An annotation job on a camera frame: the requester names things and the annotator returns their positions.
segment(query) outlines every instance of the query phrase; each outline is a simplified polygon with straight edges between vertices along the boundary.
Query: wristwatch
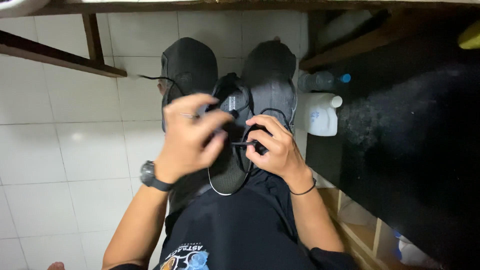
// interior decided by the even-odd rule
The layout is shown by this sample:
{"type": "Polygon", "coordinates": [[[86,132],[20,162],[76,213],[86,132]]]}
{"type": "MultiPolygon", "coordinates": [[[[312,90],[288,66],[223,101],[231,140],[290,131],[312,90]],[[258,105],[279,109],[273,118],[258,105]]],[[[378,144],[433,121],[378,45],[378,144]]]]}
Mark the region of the wristwatch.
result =
{"type": "Polygon", "coordinates": [[[149,160],[140,169],[140,180],[144,185],[154,187],[160,191],[169,191],[173,186],[173,184],[162,182],[155,177],[155,165],[149,160]]]}

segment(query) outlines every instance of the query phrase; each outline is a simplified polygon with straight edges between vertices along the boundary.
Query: blue bottle cap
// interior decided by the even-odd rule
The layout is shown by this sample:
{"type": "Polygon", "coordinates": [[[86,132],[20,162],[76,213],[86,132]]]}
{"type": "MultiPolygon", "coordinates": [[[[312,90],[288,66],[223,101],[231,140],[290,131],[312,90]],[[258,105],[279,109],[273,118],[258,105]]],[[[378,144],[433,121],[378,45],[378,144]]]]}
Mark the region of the blue bottle cap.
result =
{"type": "Polygon", "coordinates": [[[342,76],[340,76],[340,82],[342,83],[348,83],[352,79],[352,76],[350,74],[345,73],[342,76]]]}

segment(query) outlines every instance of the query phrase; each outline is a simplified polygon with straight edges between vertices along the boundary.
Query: ring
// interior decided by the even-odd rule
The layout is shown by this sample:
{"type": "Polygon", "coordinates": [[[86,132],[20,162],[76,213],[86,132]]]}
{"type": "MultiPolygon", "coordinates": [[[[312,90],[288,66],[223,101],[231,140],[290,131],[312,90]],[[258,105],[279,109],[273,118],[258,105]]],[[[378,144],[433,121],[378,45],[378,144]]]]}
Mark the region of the ring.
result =
{"type": "Polygon", "coordinates": [[[191,114],[188,114],[188,113],[180,113],[180,115],[183,116],[183,117],[186,117],[186,118],[190,118],[190,119],[198,117],[198,115],[191,115],[191,114]]]}

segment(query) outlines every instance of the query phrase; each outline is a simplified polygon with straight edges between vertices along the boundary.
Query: white plastic jug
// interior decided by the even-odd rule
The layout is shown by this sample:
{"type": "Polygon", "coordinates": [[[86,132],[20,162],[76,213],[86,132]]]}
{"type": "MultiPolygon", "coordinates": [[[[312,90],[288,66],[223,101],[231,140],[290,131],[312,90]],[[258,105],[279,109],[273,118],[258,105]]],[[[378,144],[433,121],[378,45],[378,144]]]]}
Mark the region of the white plastic jug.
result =
{"type": "Polygon", "coordinates": [[[342,98],[330,93],[309,93],[302,95],[297,113],[306,132],[317,136],[335,136],[338,126],[336,108],[342,105],[342,98]]]}

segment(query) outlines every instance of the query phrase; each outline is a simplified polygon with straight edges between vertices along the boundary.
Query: white tile floor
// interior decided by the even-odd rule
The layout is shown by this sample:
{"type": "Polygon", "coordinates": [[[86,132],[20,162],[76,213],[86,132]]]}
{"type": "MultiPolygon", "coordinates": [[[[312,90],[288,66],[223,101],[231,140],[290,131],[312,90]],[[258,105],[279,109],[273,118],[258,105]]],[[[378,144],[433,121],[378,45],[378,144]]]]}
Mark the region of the white tile floor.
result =
{"type": "MultiPolygon", "coordinates": [[[[293,11],[99,14],[112,79],[0,55],[0,268],[98,270],[140,181],[163,146],[161,53],[180,37],[214,51],[219,75],[241,71],[261,41],[279,36],[299,58],[306,15],[293,11]]],[[[87,56],[80,15],[0,19],[0,29],[87,56]]],[[[299,145],[304,149],[305,133],[299,145]]],[[[150,269],[158,262],[162,234],[150,269]]]]}

